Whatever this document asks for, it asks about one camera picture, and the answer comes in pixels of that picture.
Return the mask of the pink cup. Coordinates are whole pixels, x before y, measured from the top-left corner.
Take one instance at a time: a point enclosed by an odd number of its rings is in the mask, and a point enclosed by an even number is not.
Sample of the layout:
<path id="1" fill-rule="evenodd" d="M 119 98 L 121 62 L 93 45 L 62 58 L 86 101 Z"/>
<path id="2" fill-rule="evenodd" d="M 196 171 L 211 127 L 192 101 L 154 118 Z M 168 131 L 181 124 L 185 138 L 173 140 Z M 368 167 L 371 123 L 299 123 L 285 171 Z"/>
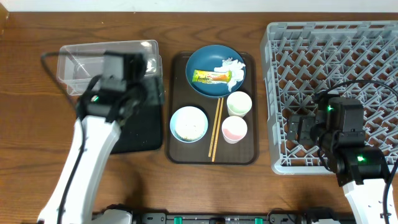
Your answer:
<path id="1" fill-rule="evenodd" d="M 239 116 L 229 116 L 223 121 L 221 130 L 224 140 L 229 144 L 235 144 L 245 137 L 248 126 Z"/>

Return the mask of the light blue bowl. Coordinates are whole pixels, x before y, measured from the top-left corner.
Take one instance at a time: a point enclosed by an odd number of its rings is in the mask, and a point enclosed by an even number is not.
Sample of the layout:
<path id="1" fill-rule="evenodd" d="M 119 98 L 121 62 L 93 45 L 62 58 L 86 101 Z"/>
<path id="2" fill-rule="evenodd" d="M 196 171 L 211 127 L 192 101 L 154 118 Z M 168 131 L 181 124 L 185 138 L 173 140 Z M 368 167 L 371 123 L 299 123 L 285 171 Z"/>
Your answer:
<path id="1" fill-rule="evenodd" d="M 184 106 L 178 109 L 170 119 L 172 136 L 181 142 L 196 142 L 206 134 L 207 129 L 206 114 L 194 106 Z"/>

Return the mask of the yellow snack wrapper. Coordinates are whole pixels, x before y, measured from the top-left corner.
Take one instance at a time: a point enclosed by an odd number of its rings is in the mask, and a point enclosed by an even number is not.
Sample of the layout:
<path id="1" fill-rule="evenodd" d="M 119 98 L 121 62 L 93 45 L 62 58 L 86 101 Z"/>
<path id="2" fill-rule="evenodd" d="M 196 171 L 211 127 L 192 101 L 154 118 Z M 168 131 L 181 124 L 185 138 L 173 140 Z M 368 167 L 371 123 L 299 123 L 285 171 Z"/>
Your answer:
<path id="1" fill-rule="evenodd" d="M 232 71 L 227 72 L 211 72 L 204 70 L 194 70 L 192 82 L 205 84 L 228 83 L 232 78 Z"/>

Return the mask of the white tissue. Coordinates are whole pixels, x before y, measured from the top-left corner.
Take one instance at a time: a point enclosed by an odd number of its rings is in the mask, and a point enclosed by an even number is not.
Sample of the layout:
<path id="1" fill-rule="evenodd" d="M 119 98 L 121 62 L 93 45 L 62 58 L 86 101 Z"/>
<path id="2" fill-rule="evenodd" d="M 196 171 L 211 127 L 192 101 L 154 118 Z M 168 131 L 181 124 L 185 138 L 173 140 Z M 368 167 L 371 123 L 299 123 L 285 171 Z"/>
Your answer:
<path id="1" fill-rule="evenodd" d="M 231 80 L 228 82 L 228 90 L 232 92 L 232 88 L 238 83 L 243 81 L 244 79 L 244 68 L 245 64 L 240 62 L 238 59 L 228 58 L 226 60 L 222 60 L 221 67 L 215 67 L 215 72 L 232 72 Z"/>

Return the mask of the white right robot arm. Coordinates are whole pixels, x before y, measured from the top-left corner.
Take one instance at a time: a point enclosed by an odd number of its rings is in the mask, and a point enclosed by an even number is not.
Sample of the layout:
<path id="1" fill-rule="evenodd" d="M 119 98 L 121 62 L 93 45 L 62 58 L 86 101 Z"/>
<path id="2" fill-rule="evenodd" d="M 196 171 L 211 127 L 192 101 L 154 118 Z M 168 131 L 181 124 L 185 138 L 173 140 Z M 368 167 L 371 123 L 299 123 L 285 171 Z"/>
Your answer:
<path id="1" fill-rule="evenodd" d="M 365 143 L 364 106 L 352 98 L 318 99 L 315 115 L 293 114 L 287 139 L 318 146 L 324 167 L 336 175 L 356 223 L 397 223 L 392 178 L 384 153 Z"/>

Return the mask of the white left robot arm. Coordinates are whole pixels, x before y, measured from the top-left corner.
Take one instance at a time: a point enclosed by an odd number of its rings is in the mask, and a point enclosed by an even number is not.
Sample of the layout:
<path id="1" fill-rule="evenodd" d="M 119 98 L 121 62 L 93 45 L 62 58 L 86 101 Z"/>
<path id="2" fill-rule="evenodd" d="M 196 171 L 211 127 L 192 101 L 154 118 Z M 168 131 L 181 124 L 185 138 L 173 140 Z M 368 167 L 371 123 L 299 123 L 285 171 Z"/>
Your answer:
<path id="1" fill-rule="evenodd" d="M 104 69 L 74 101 L 47 65 L 48 76 L 76 114 L 73 140 L 57 186 L 39 213 L 38 223 L 135 223 L 125 205 L 110 205 L 95 215 L 94 202 L 111 154 L 156 150 L 162 145 L 160 78 L 146 76 L 147 57 L 141 53 L 106 51 Z"/>

